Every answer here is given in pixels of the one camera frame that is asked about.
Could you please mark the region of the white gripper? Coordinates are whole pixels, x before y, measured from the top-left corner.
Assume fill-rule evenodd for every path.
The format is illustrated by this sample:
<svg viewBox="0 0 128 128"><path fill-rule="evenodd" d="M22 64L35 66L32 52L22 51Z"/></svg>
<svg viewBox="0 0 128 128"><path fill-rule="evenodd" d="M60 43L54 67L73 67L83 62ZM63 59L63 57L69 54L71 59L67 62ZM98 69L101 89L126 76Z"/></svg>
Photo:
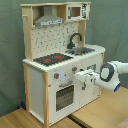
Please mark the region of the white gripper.
<svg viewBox="0 0 128 128"><path fill-rule="evenodd" d="M75 78L85 84L95 83L97 76L98 73L92 69L80 71L75 74Z"/></svg>

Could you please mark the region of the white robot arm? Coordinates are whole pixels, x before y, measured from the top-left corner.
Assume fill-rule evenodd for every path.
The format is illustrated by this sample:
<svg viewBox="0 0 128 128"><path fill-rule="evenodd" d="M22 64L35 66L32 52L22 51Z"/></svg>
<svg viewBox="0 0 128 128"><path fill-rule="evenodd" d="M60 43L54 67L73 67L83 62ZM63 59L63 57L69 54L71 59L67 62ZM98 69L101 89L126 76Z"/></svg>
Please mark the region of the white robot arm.
<svg viewBox="0 0 128 128"><path fill-rule="evenodd" d="M104 63L99 73L88 69L76 73L75 78L85 84L92 82L95 86L116 92L121 86L119 75L122 73L128 73L128 63L111 61Z"/></svg>

